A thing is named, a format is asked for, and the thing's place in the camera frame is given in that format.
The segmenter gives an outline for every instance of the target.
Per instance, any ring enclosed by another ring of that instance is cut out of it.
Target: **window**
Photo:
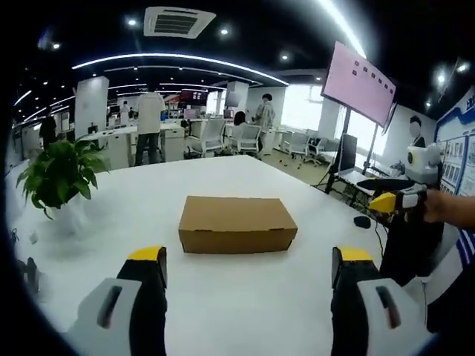
[[[347,107],[340,105],[338,109],[338,118],[336,119],[335,139],[340,139],[343,133],[344,117],[347,115]]]
[[[217,108],[218,115],[224,115],[224,104],[226,103],[227,89],[221,91],[220,106]]]
[[[217,111],[217,91],[212,91],[208,94],[208,99],[206,100],[206,113],[211,115],[216,115]]]
[[[316,131],[322,105],[320,85],[289,85],[285,91],[281,124]]]
[[[348,125],[348,134],[358,139],[358,148],[369,151],[371,141],[373,141],[374,127],[376,123],[367,117],[352,111],[350,114],[350,123]],[[373,152],[382,155],[386,146],[387,134],[381,135],[383,128],[378,126],[376,141],[374,142]]]

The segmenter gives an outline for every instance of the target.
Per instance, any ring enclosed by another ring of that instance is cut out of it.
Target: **led light strip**
[[[25,120],[23,120],[23,122],[28,121],[28,120],[31,119],[32,117],[38,115],[39,113],[41,113],[42,111],[45,111],[45,110],[46,110],[46,108],[43,108],[43,109],[38,110],[38,111],[35,112],[33,115],[30,115],[30,116],[27,117]]]
[[[186,90],[186,91],[202,91],[203,93],[208,93],[207,90],[200,90],[200,89],[182,89],[182,90]]]
[[[227,88],[221,88],[221,87],[213,87],[212,85],[185,84],[185,83],[160,83],[160,85],[182,85],[183,87],[199,87],[199,88],[210,88],[210,89],[219,89],[219,90],[227,89]]]
[[[220,61],[218,59],[213,59],[213,58],[206,58],[206,57],[199,57],[199,56],[189,56],[187,54],[173,54],[173,53],[132,53],[132,54],[121,54],[118,56],[111,56],[111,57],[105,57],[101,59],[95,59],[93,61],[89,62],[84,62],[81,63],[80,65],[75,65],[72,67],[72,69],[78,69],[82,67],[86,67],[88,65],[95,65],[96,63],[101,63],[101,62],[106,62],[106,61],[112,61],[115,59],[124,59],[124,58],[141,58],[141,57],[166,57],[166,58],[182,58],[182,59],[194,59],[197,61],[203,61],[203,62],[211,62],[211,63],[216,63],[218,65],[227,65],[228,67],[233,67],[241,70],[245,70],[250,73],[257,74],[259,76],[264,76],[266,78],[275,80],[276,82],[279,82],[284,85],[289,85],[289,83],[280,80],[279,78],[275,78],[274,76],[270,76],[269,74],[262,73],[258,70],[254,70],[248,67],[244,67],[242,65],[235,65],[234,63],[230,62],[225,62],[225,61]]]
[[[76,96],[73,95],[73,96],[70,96],[69,98],[66,98],[66,99],[63,99],[63,100],[59,100],[58,102],[54,102],[53,104],[50,104],[50,106],[54,106],[54,105],[58,105],[58,104],[61,104],[62,102],[65,102],[66,100],[71,100],[72,98],[75,98]]]
[[[350,40],[351,45],[356,49],[358,54],[366,59],[366,54],[363,51],[363,47],[359,43],[359,40],[356,38],[355,33],[351,30],[350,26],[347,23],[347,20],[343,15],[338,11],[336,6],[332,3],[332,0],[317,0],[318,3],[328,12],[332,17],[333,21],[341,28],[341,30],[347,35]]]
[[[143,85],[146,85],[146,83],[142,84],[129,84],[129,85],[119,85],[117,87],[110,87],[110,89],[119,89],[119,88],[128,88],[128,87],[142,87]]]
[[[64,109],[69,108],[69,105],[63,106],[62,108],[56,109],[55,111],[51,111],[50,113],[57,113],[59,111],[63,111]]]
[[[16,106],[20,101],[22,101],[24,98],[29,96],[31,94],[31,90],[27,91],[25,94],[19,97],[19,99],[13,104],[13,106]]]
[[[132,66],[132,67],[119,67],[119,68],[111,68],[111,69],[104,69],[105,72],[116,72],[118,70],[130,70],[134,68],[169,68],[169,69],[183,69],[183,70],[196,70],[198,72],[205,72],[205,73],[211,73],[211,74],[217,74],[218,76],[230,76],[232,78],[237,78],[244,80],[246,82],[251,82],[251,83],[256,83],[256,84],[263,84],[261,82],[258,82],[257,80],[252,80],[248,78],[243,78],[242,76],[235,76],[234,74],[229,74],[229,73],[224,73],[224,72],[219,72],[217,70],[209,70],[209,69],[201,69],[201,68],[193,68],[193,67],[181,67],[179,65],[138,65],[138,66]]]

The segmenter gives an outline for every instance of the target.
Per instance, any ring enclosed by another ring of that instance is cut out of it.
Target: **white shirt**
[[[128,106],[124,105],[120,108],[120,124],[124,125],[128,122]]]
[[[160,114],[166,109],[163,98],[158,93],[145,93],[139,96],[134,111],[139,113],[137,131],[141,134],[160,132]]]

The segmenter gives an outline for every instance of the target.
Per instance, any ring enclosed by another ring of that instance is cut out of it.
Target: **brown cardboard box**
[[[279,199],[187,197],[179,227],[184,252],[287,250],[297,226]]]

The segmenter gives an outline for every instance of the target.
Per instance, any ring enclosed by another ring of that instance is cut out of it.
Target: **desk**
[[[168,355],[329,355],[332,247],[364,248],[377,266],[381,262],[374,221],[371,229],[356,227],[357,211],[249,156],[126,168],[97,174],[97,182],[99,190],[85,201],[84,236],[56,236],[54,222],[30,201],[16,223],[19,256],[33,257],[44,274],[39,305],[60,331],[72,325],[85,295],[115,277],[132,251],[160,244],[168,253]],[[297,236],[283,252],[184,254],[178,225],[191,194],[278,197]],[[35,245],[27,238],[33,228]],[[385,244],[381,225],[378,231]]]
[[[174,130],[179,128],[180,125],[174,123],[160,123],[160,131]],[[103,139],[108,135],[126,135],[126,134],[135,134],[137,132],[137,126],[127,126],[125,128],[116,128],[112,130],[104,130],[96,133],[91,133],[89,135],[79,138],[79,141],[94,141],[95,139]]]
[[[324,152],[320,152],[320,155],[322,155],[322,157],[325,158],[327,162],[331,163],[336,158],[336,151],[328,151],[328,152],[324,151]],[[356,154],[355,167],[359,171],[363,171],[364,163],[366,162],[366,159],[367,159],[367,155],[365,156],[363,154]],[[382,163],[378,161],[374,161],[373,159],[370,160],[370,163],[371,162],[377,169],[380,169],[381,171],[385,172],[388,176],[392,176],[391,168],[387,167],[386,165],[383,165]]]

